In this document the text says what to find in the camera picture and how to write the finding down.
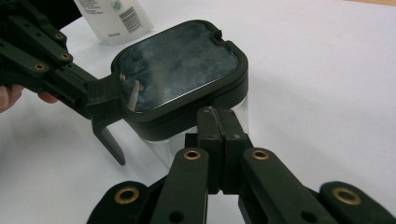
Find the black plastic linkage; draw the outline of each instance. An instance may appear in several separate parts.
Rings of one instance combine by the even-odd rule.
[[[246,179],[242,178],[238,197],[238,207],[246,224],[268,223],[267,215]]]
[[[219,121],[216,109],[204,107],[197,112],[198,147],[204,148],[209,157],[209,194],[217,194],[220,190],[220,177],[223,165],[223,140],[219,131]]]
[[[87,224],[149,223],[164,180],[160,179],[149,188],[134,181],[112,187],[95,206]]]
[[[396,223],[396,219],[383,206],[362,190],[343,182],[322,185],[318,199],[339,223]]]
[[[248,136],[231,109],[218,108],[217,111],[224,140],[222,191],[224,194],[238,194],[242,174],[239,162],[248,147]]]
[[[176,154],[150,224],[206,222],[208,165],[209,157],[200,148]]]
[[[125,164],[122,149],[107,126],[122,119],[118,76],[97,79],[73,63],[66,36],[29,2],[0,20],[0,85],[20,84],[34,92],[49,92],[81,116],[92,120],[94,134],[111,155]]]
[[[242,169],[269,223],[337,223],[271,151],[248,149]]]

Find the plastic bottle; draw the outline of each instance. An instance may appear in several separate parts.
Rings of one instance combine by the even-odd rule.
[[[137,0],[74,0],[99,40],[107,45],[135,40],[153,28]]]

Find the white table surface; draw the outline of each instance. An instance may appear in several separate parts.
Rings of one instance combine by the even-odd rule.
[[[396,7],[341,0],[148,1],[144,38],[207,20],[249,59],[249,131],[311,189],[340,180],[396,215]],[[75,63],[96,77],[133,44],[99,43],[80,19],[63,29]],[[167,174],[124,122],[111,127],[119,166],[67,106],[25,90],[0,115],[0,223],[85,223],[105,192]],[[237,197],[210,196],[207,223],[242,223]]]

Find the human hand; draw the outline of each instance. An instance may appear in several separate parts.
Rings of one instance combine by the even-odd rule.
[[[13,85],[12,90],[5,86],[0,86],[0,113],[8,110],[21,97],[24,87],[20,85]],[[58,100],[47,92],[38,94],[38,97],[43,101],[53,104]]]

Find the transparent container base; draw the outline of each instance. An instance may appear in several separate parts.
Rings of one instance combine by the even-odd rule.
[[[232,110],[245,133],[248,133],[248,97],[234,106]],[[184,148],[186,133],[197,133],[196,126],[162,141],[149,141],[146,139],[143,139],[143,141],[149,149],[157,155],[160,161],[166,167],[170,168],[177,152]]]

